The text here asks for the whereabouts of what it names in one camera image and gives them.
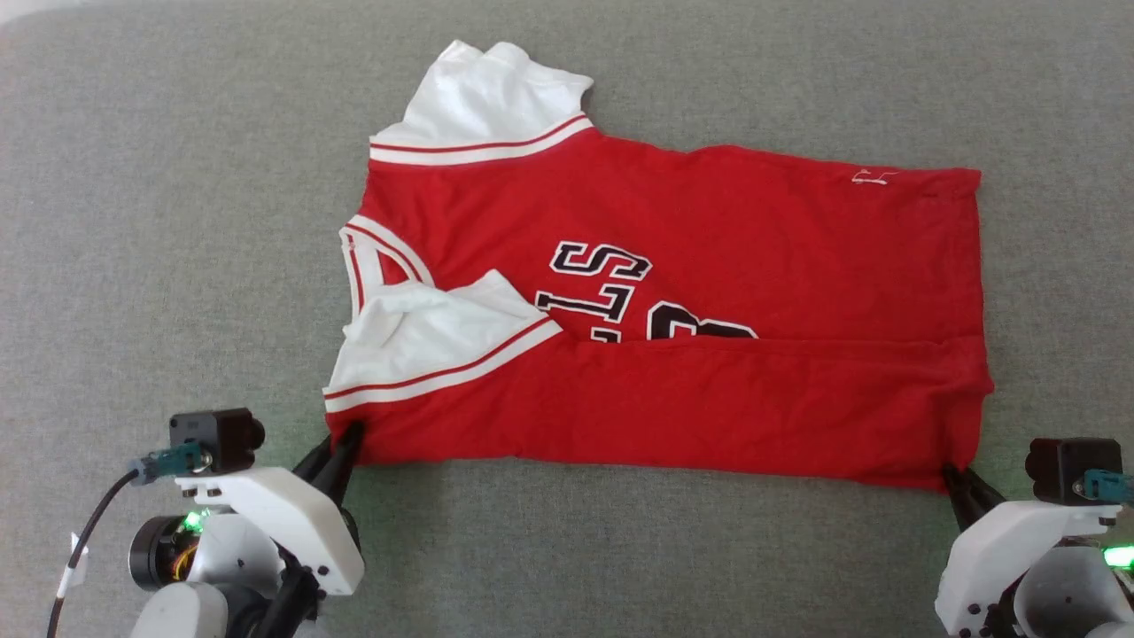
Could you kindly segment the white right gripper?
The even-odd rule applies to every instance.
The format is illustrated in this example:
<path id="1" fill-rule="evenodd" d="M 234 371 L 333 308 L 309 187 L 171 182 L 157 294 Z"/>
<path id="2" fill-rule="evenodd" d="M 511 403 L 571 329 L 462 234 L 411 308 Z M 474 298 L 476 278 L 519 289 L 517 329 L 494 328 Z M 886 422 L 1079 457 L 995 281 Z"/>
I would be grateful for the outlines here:
<path id="1" fill-rule="evenodd" d="M 1122 575 L 1095 542 L 1122 505 L 1006 502 L 972 467 L 941 476 L 960 531 L 936 597 L 948 638 L 1122 638 Z"/>

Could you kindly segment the grey fabric sofa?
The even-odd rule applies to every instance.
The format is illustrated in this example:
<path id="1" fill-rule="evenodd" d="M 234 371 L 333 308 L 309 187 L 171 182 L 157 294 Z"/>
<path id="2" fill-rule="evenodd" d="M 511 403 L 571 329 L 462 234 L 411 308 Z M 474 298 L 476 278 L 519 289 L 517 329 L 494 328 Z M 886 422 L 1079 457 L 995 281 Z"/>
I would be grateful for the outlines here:
<path id="1" fill-rule="evenodd" d="M 593 78 L 600 129 L 982 171 L 978 471 L 1134 462 L 1134 0 L 0 0 L 0 638 L 166 417 L 322 440 L 369 135 L 452 40 Z M 943 638 L 946 497 L 515 460 L 361 470 L 333 638 Z"/>

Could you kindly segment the red and white basketball jersey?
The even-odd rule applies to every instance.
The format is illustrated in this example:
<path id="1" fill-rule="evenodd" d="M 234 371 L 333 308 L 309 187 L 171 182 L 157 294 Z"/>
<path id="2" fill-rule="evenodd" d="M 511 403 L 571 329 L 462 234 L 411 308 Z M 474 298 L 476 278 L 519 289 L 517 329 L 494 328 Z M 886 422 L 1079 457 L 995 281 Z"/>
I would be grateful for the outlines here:
<path id="1" fill-rule="evenodd" d="M 993 383 L 980 171 L 600 130 L 590 77 L 454 41 L 369 139 L 323 395 L 361 463 L 943 488 Z"/>

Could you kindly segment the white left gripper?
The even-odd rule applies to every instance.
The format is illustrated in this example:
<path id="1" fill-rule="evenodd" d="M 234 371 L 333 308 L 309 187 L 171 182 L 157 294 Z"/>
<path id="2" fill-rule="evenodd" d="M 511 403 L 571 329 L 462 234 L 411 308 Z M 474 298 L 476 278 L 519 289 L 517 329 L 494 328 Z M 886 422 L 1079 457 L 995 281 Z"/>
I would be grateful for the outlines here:
<path id="1" fill-rule="evenodd" d="M 364 424 L 348 425 L 339 440 L 328 435 L 295 468 L 262 467 L 212 477 L 175 478 L 198 490 L 196 503 L 228 507 L 286 548 L 315 573 L 330 596 L 352 596 L 365 563 L 339 507 L 363 443 Z"/>

